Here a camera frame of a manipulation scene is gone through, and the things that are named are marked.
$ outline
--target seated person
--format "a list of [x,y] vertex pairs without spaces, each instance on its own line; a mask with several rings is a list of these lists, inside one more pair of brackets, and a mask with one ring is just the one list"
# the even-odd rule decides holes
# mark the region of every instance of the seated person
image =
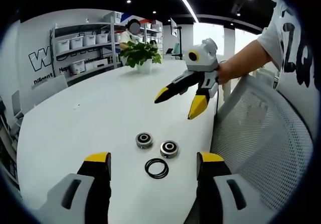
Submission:
[[140,22],[136,19],[130,20],[126,24],[126,31],[121,33],[119,47],[125,50],[128,42],[138,43],[138,33],[140,31]]

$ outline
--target hand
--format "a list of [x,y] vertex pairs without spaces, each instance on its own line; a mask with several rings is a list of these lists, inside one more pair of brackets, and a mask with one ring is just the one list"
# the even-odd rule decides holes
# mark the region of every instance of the hand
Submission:
[[225,84],[231,80],[231,66],[228,62],[219,64],[216,70],[218,73],[219,85]]

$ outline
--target white storage box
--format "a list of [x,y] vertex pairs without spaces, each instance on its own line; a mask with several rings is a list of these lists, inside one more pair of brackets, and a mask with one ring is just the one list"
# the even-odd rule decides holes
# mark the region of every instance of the white storage box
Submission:
[[111,23],[120,23],[121,22],[121,15],[123,13],[121,12],[111,12],[104,16],[105,22],[111,22]]
[[70,39],[58,41],[58,44],[57,44],[58,52],[61,53],[61,52],[70,50],[69,44],[70,44]]
[[147,28],[147,29],[150,29],[150,28],[151,28],[151,23],[146,22],[145,25],[146,25],[146,28]]
[[86,69],[86,72],[94,69],[94,62],[85,63],[85,69]]
[[108,34],[105,33],[105,34],[98,34],[96,36],[96,43],[97,44],[101,44],[101,43],[107,43],[108,42]]
[[84,36],[84,46],[91,46],[96,44],[96,35]]
[[144,36],[143,35],[139,35],[139,42],[143,43],[144,42]]
[[93,64],[94,64],[94,68],[106,66],[108,64],[108,60],[107,59],[101,59],[101,60],[98,60],[98,61],[94,61]]
[[72,64],[69,65],[70,71],[72,74],[77,75],[79,73],[84,72],[85,69],[85,59],[73,62]]
[[82,40],[84,37],[74,37],[70,39],[70,47],[71,49],[76,49],[82,47]]
[[159,31],[159,32],[162,31],[162,28],[160,27],[159,24],[152,24],[152,25],[151,25],[151,28],[152,28],[152,29],[155,29],[155,30],[157,30],[157,31]]
[[120,33],[115,33],[115,42],[120,42]]

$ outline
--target window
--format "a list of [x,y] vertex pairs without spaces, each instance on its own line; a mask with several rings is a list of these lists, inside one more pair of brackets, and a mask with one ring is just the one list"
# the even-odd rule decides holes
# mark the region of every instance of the window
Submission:
[[194,23],[193,44],[198,45],[202,40],[212,38],[217,45],[217,54],[224,55],[224,27],[208,23]]
[[235,54],[241,51],[247,44],[256,40],[260,35],[255,35],[240,29],[235,29]]

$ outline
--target ceiling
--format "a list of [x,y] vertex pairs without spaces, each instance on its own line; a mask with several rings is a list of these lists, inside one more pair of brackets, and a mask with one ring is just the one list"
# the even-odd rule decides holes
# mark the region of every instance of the ceiling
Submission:
[[[147,19],[157,19],[167,24],[172,17],[178,24],[192,24],[193,18],[181,0],[6,0],[5,16],[22,22],[41,14],[76,8],[105,9],[130,13]],[[259,28],[268,25],[275,3],[270,0],[188,0],[194,12],[219,16],[220,19],[199,17],[200,22],[230,26],[227,19],[236,19]],[[259,33],[247,24],[234,23],[233,27]]]

